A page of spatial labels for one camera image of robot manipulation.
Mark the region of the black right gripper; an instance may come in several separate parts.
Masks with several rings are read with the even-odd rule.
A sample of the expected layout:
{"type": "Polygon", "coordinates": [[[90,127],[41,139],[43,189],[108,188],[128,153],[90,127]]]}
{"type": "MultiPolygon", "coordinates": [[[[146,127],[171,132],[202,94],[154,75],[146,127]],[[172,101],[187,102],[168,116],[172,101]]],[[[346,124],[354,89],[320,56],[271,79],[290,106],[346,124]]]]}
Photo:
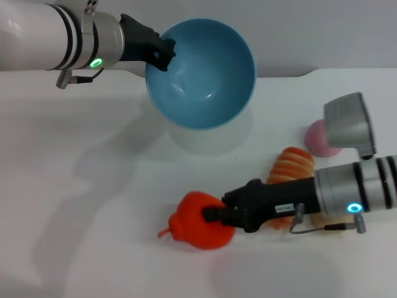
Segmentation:
{"type": "Polygon", "coordinates": [[[319,212],[313,177],[280,184],[264,184],[260,179],[253,179],[243,187],[226,192],[221,201],[226,207],[202,209],[204,220],[223,222],[247,233],[258,231],[268,220],[293,216],[297,204],[303,204],[309,214],[319,212]]]}

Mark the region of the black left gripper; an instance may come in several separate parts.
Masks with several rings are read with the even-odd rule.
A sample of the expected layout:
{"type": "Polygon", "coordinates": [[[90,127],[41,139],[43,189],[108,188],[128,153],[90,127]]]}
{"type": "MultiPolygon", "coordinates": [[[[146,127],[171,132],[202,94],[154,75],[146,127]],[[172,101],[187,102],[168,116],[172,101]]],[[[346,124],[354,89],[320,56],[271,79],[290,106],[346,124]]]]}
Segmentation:
{"type": "Polygon", "coordinates": [[[120,61],[143,61],[160,71],[167,71],[176,56],[174,39],[161,40],[159,34],[127,14],[120,15],[124,35],[124,50],[120,61]]]}

